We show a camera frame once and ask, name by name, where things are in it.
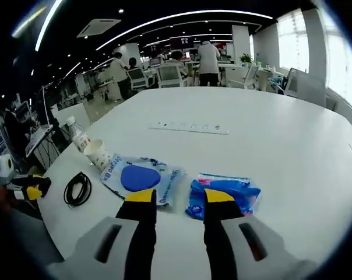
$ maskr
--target yellow object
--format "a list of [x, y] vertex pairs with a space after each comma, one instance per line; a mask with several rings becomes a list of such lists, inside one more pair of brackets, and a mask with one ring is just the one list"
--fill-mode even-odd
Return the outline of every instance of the yellow object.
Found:
[[41, 197], [42, 195], [41, 191], [33, 187], [28, 187], [26, 192], [27, 192], [27, 196], [29, 197], [29, 200], [35, 200]]
[[148, 190], [134, 192], [133, 194], [130, 194], [124, 201], [151, 202], [153, 191], [154, 189], [150, 188]]
[[207, 195], [207, 202], [224, 202], [224, 201], [234, 201], [234, 198], [223, 191], [211, 190], [205, 188]]

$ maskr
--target coiled cable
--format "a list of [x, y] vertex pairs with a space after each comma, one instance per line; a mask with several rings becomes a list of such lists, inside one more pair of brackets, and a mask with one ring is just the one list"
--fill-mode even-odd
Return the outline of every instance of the coiled cable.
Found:
[[[82, 184], [79, 194], [76, 198], [72, 196], [72, 191], [75, 185]], [[89, 178], [83, 173], [78, 173], [71, 181], [67, 184], [64, 192], [64, 201], [66, 204], [72, 207], [77, 207], [84, 204], [92, 192], [92, 183]]]

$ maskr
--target floor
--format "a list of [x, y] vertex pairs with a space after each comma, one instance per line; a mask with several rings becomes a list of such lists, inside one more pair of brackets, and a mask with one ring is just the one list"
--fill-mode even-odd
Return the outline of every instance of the floor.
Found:
[[115, 106], [124, 102], [122, 100], [113, 101], [110, 97], [109, 101], [104, 101], [100, 90], [95, 91], [93, 95], [94, 99], [84, 101], [84, 107], [91, 123], [98, 121]]

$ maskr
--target potted plant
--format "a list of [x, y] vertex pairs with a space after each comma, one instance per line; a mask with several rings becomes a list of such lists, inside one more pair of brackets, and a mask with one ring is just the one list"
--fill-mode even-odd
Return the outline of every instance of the potted plant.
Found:
[[240, 57], [240, 60], [246, 67], [249, 67], [251, 65], [251, 63], [252, 63], [252, 60], [251, 60], [251, 57], [250, 57], [249, 54], [243, 54]]

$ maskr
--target window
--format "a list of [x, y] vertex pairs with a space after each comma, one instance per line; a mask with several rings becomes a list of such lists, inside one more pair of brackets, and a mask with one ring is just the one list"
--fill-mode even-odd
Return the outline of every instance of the window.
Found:
[[250, 39], [250, 56], [251, 56], [251, 59], [254, 61], [255, 60], [254, 38], [252, 37], [252, 35], [250, 35], [249, 39]]
[[326, 87], [352, 106], [352, 48], [334, 20], [319, 10], [326, 47]]
[[294, 10], [277, 19], [279, 35], [280, 67], [296, 68], [308, 73], [308, 37], [303, 14]]

